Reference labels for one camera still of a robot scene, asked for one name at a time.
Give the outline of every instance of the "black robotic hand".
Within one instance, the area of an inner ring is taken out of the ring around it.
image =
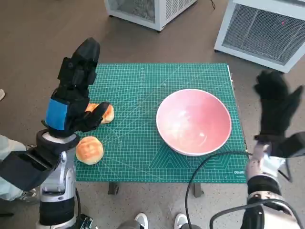
[[[93,38],[85,40],[71,58],[64,58],[44,125],[54,137],[68,137],[75,131],[87,132],[99,126],[104,105],[85,111],[89,103],[88,86],[95,81],[95,69],[100,56],[100,44]]]
[[[272,143],[271,156],[289,158],[305,154],[305,132],[289,138],[285,132],[301,102],[303,86],[290,93],[283,75],[277,71],[262,71],[254,86],[262,104],[261,131],[255,139]]]
[[[262,104],[260,135],[284,137],[300,104],[303,86],[289,93],[287,83],[279,72],[262,71],[254,89]]]

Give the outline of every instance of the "pink bowl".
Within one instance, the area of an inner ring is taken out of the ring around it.
[[[157,112],[157,128],[167,145],[187,156],[219,149],[231,133],[231,118],[214,95],[184,89],[166,97]]]

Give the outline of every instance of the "table leg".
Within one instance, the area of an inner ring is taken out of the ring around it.
[[[195,198],[201,197],[202,194],[204,194],[204,192],[201,189],[201,184],[200,183],[195,183],[194,184],[194,196],[195,196]]]
[[[116,195],[119,192],[119,183],[110,182],[108,187],[108,195]]]

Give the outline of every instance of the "bowl rim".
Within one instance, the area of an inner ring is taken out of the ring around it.
[[[188,153],[188,152],[185,152],[183,150],[180,150],[180,149],[177,149],[173,146],[171,146],[170,144],[167,143],[167,141],[164,139],[164,137],[162,136],[161,132],[160,132],[160,129],[159,129],[159,125],[158,125],[158,113],[160,111],[160,107],[162,106],[162,104],[164,103],[164,101],[166,99],[168,99],[169,97],[175,95],[176,93],[179,93],[181,91],[200,91],[200,92],[203,92],[203,93],[206,93],[206,94],[209,94],[211,95],[212,97],[214,97],[216,100],[218,100],[220,102],[220,104],[224,107],[225,111],[227,112],[228,114],[228,117],[229,117],[229,121],[230,121],[230,129],[228,131],[228,135],[227,137],[225,138],[224,142],[216,147],[215,149],[213,150],[210,150],[210,151],[207,151],[207,152],[204,152],[204,153]],[[175,91],[173,93],[171,93],[170,95],[168,95],[165,99],[163,99],[163,101],[160,103],[159,107],[158,107],[158,110],[157,110],[157,115],[156,115],[156,124],[157,124],[157,129],[158,129],[158,132],[159,132],[159,135],[161,136],[161,138],[163,139],[163,141],[169,146],[169,148],[171,148],[172,150],[174,150],[175,152],[179,153],[179,154],[183,154],[183,155],[186,155],[186,156],[203,156],[203,155],[206,155],[206,154],[210,154],[216,150],[218,150],[219,148],[221,148],[229,139],[230,135],[231,135],[231,131],[232,131],[232,120],[231,120],[231,116],[230,116],[230,113],[228,111],[228,109],[226,108],[226,106],[223,104],[223,102],[218,99],[215,95],[209,93],[209,92],[206,92],[206,91],[203,91],[203,90],[200,90],[200,89],[192,89],[192,88],[188,88],[188,89],[181,89],[179,91]]]

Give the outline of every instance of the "black cable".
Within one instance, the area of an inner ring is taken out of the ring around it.
[[[186,189],[186,193],[185,193],[185,213],[186,213],[186,217],[187,217],[187,221],[189,224],[189,228],[192,229],[192,224],[191,224],[191,220],[190,220],[190,216],[189,216],[189,210],[188,210],[188,206],[187,206],[187,199],[189,196],[189,192],[190,192],[190,188],[191,188],[191,184],[195,178],[195,176],[197,175],[198,171],[204,166],[204,164],[210,160],[212,157],[215,156],[220,156],[220,155],[227,155],[227,154],[231,154],[231,155],[248,155],[251,156],[252,154],[244,152],[244,151],[227,151],[227,152],[221,152],[221,153],[217,153],[217,154],[212,154],[209,155],[207,158],[205,158],[203,160],[203,162],[198,166],[198,168],[194,171],[192,178],[190,179],[189,185],[187,186]]]
[[[213,223],[214,223],[215,219],[217,219],[218,217],[220,217],[222,215],[232,213],[232,212],[235,212],[235,211],[245,210],[245,209],[248,209],[248,208],[254,208],[254,207],[257,207],[259,205],[270,203],[270,202],[281,203],[281,204],[286,205],[288,208],[290,208],[290,210],[292,211],[300,229],[304,229],[304,227],[302,225],[302,222],[301,222],[300,218],[298,217],[296,211],[292,208],[292,206],[290,204],[288,204],[286,201],[283,201],[281,199],[263,199],[263,200],[260,200],[256,203],[253,203],[253,204],[247,204],[247,205],[243,205],[243,206],[239,206],[239,207],[235,207],[235,208],[230,208],[230,209],[218,212],[215,215],[213,215],[212,218],[210,219],[210,229],[213,229]]]
[[[81,227],[81,224],[80,224],[80,222],[81,222],[81,199],[80,199],[80,195],[78,193],[77,188],[75,188],[75,194],[76,194],[77,208],[78,208],[76,225],[80,228]]]
[[[285,173],[283,173],[281,170],[279,170],[278,172],[279,172],[287,181],[289,181],[290,183],[292,183],[293,180],[292,180],[292,176],[291,176],[290,166],[289,166],[289,164],[288,164],[288,160],[286,160],[285,165],[286,165],[287,175],[286,175]]]
[[[213,0],[210,0],[210,1],[211,1],[211,4],[212,4],[213,9],[215,10],[215,9],[216,9],[216,6],[215,6],[214,1],[213,1]]]

